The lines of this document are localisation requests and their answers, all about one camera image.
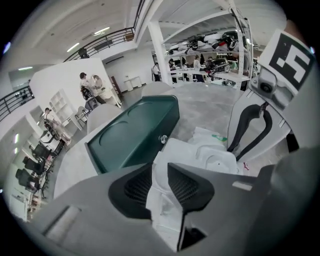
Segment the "man in white shirt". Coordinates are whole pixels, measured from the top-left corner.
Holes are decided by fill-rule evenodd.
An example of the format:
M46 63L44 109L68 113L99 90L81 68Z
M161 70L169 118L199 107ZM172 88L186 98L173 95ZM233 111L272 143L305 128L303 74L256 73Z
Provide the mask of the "man in white shirt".
M159 70L159 64L156 62L152 68L152 73L154 75L154 81L159 82L160 81L160 70Z
M84 72L80 73L80 89L81 87L86 87L92 94L93 97L95 97L96 101L100 104L105 104L106 102L98 95L98 92L95 90L95 88L92 87L91 83L87 79L87 74Z
M194 67L195 71L200 71L201 64L200 64L200 61L199 61L199 55L194 56L193 67ZM197 79L197 82L202 82L202 83L205 82L202 74L194 74L194 76Z
M68 134L66 129L62 126L62 124L55 120L55 117L50 114L50 109L47 107L44 111L44 121L51 122L53 130L59 135L59 137L66 143L66 145L70 145L71 136Z

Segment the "white cabinet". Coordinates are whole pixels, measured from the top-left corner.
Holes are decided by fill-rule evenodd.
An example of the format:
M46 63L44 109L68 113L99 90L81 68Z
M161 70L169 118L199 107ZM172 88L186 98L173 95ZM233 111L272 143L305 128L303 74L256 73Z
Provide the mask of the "white cabinet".
M124 84L125 84L128 92L132 91L135 87L142 86L139 76L124 81Z

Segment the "mesh panel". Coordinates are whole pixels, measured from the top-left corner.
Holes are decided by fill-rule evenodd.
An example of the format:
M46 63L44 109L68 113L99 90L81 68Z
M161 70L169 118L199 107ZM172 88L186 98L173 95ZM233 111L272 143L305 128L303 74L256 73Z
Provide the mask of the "mesh panel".
M197 195L199 184L187 175L179 171L169 171L168 178L169 186L182 207Z
M152 170L150 168L130 179L124 186L124 193L139 205L145 207L147 196L152 185Z

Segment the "white ceiling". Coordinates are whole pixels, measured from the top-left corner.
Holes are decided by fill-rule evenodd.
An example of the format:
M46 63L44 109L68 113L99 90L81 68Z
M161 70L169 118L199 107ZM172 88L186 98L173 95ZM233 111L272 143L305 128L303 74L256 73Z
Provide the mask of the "white ceiling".
M33 132L34 130L27 119L23 117L0 140L0 186L7 175L9 165L16 157L14 153L15 148L21 149ZM19 134L19 140L15 144L14 139L16 134Z
M222 6L219 0L175 0L170 3L167 11L162 15L162 35L165 39L181 27L175 24L190 24L208 15L220 12ZM250 21L252 37L258 45L265 46L276 29L284 29L286 15L272 0L234 0L235 6L241 15Z
M67 58L96 37L86 36L110 27L111 33L134 24L140 0L47 0L33 17L25 22L14 44L24 48L39 48ZM272 0L234 0L235 5L251 23L253 39L265 46L275 29L283 29L286 16ZM225 0L166 1L166 11L160 18L163 37L182 26L226 9ZM146 29L142 43L150 41ZM80 43L71 52L67 50Z
M39 48L67 57L67 50L76 43L84 46L96 39L84 37L110 27L111 33L134 25L140 0L55 0L46 8L39 8L37 19L21 30L14 44L24 48Z

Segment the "staircase railing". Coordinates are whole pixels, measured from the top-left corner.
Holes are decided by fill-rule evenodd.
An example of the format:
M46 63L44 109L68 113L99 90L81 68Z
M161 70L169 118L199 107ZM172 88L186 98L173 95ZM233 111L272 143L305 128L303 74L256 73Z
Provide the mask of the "staircase railing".
M11 92L0 99L0 122L10 115L12 111L34 99L35 96L30 86L25 86L19 90Z

